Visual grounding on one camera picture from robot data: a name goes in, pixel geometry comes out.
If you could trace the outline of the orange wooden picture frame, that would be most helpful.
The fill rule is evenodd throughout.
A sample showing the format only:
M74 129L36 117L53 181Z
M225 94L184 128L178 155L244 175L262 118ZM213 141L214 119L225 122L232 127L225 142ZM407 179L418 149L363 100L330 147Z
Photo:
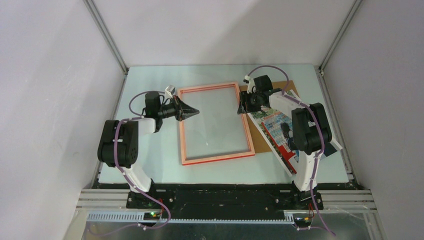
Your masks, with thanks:
M213 90L213 89L221 89L221 88L228 88L228 87L234 87L236 91L236 97L238 100L239 105L239 85L237 82L227 82L227 83L215 83L215 84L209 84L209 85L202 85L202 86L193 86L193 87L184 87L180 88L177 91L178 97L183 101L182 94L183 93L191 93L191 92L198 92L198 91L204 91L204 90ZM248 140L248 145L250 148L249 152L245 153L236 153L236 154L230 154L225 155L224 158L218 159L217 157L211 157L208 159L208 161L195 161L195 162L188 162L186 159L186 144L185 144L185 133L184 133L184 124L183 121L179 123L179 143L180 143L180 151L181 151L181 163L184 166L188 165L195 165L195 164L202 164L202 163L211 163L211 162L217 162L217 161L224 161L224 160L231 160L231 159L237 159L237 158L244 158L244 157L251 157L255 155L255 148L253 144L253 140L251 137L247 116L244 114L239 114L242 117L245 133Z

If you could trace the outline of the clear acrylic sheet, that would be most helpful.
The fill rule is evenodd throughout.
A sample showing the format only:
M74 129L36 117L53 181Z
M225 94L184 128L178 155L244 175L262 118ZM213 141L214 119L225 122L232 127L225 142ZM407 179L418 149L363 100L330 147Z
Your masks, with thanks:
M239 101L234 87L183 93L182 100L199 110L182 122L188 162L250 151L242 116L237 114Z

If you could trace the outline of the colourful printed photo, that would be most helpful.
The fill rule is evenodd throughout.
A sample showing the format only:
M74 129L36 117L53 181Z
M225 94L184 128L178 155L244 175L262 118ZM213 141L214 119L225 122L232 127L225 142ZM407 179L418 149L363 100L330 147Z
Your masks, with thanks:
M287 92L289 95L299 98L293 90ZM288 127L292 121L284 114L273 109L265 109L263 112L254 113L250 116L263 138L269 145L271 152L276 156L287 174L292 177L296 175L299 165L299 152L292 151L288 147L288 140L283 138L282 128ZM325 144L323 157L328 157L341 150L341 145L333 139Z

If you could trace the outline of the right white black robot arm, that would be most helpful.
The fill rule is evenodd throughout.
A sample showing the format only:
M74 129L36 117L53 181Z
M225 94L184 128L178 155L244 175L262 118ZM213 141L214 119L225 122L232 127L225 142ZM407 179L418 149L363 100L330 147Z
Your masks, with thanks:
M304 209L311 202L307 191L317 186L317 168L325 145L332 141L324 106L321 103L307 104L281 88L274 88L267 75L256 78L246 75L244 83L247 90L239 93L237 114L252 116L268 109L280 112L291 120L291 125L281 129L289 149L299 152L294 177L298 191L291 194L290 201L295 208Z

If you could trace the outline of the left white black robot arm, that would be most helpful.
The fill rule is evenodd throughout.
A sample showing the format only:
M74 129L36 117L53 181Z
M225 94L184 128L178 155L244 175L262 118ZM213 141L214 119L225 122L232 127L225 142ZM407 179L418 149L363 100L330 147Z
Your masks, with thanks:
M133 192L141 192L138 201L145 208L153 208L158 194L150 190L153 180L135 163L139 153L139 137L160 131L163 120L175 118L182 122L200 111L183 102L174 91L145 91L145 107L134 117L106 120L100 137L97 158L110 168L117 169Z

